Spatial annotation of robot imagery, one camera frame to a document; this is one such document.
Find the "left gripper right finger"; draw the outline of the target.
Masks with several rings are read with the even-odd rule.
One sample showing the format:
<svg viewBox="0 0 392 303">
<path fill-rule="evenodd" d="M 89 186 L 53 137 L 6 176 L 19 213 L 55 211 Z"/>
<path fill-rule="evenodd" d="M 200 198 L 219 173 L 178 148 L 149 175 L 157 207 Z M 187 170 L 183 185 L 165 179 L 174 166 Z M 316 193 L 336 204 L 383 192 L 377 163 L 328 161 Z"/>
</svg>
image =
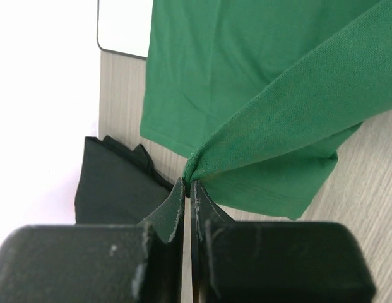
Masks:
<svg viewBox="0 0 392 303">
<path fill-rule="evenodd" d="M 195 302 L 372 302 L 353 234 L 335 222 L 236 221 L 191 185 Z"/>
</svg>

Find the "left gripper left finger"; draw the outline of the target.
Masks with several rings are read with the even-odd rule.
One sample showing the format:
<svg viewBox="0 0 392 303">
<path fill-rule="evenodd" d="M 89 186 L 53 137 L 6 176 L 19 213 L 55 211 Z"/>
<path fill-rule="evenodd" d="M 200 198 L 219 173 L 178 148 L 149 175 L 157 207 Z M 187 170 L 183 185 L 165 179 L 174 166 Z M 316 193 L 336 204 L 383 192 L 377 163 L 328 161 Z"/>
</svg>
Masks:
<svg viewBox="0 0 392 303">
<path fill-rule="evenodd" d="M 136 225 L 27 225 L 0 247 L 0 302 L 179 302 L 184 184 Z"/>
</svg>

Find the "green t shirt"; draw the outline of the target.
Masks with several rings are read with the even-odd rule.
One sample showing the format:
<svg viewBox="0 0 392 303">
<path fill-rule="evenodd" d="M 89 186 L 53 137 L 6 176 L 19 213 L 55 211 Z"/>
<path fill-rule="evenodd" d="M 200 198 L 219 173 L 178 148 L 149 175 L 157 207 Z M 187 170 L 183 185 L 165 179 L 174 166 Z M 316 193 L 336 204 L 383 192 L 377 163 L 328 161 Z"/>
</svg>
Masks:
<svg viewBox="0 0 392 303">
<path fill-rule="evenodd" d="M 392 1 L 155 1 L 142 137 L 214 201 L 298 219 L 392 109 Z"/>
</svg>

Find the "black folded t shirt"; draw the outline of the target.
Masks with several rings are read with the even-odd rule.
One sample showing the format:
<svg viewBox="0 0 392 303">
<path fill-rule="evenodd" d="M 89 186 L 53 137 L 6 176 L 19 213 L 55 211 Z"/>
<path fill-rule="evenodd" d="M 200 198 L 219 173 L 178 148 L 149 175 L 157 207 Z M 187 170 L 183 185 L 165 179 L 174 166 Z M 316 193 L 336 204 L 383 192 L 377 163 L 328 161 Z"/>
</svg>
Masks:
<svg viewBox="0 0 392 303">
<path fill-rule="evenodd" d="M 74 199 L 76 223 L 137 224 L 172 188 L 143 145 L 131 150 L 110 136 L 87 136 Z"/>
</svg>

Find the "white folding board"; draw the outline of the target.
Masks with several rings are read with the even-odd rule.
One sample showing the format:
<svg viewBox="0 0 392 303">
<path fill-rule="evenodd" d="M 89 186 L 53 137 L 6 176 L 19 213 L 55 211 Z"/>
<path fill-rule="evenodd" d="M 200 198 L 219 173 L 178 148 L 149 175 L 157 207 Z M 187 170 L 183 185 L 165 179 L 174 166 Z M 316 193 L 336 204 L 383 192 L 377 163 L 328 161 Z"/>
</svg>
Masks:
<svg viewBox="0 0 392 303">
<path fill-rule="evenodd" d="M 105 52 L 148 57 L 152 0 L 98 0 L 97 44 Z"/>
</svg>

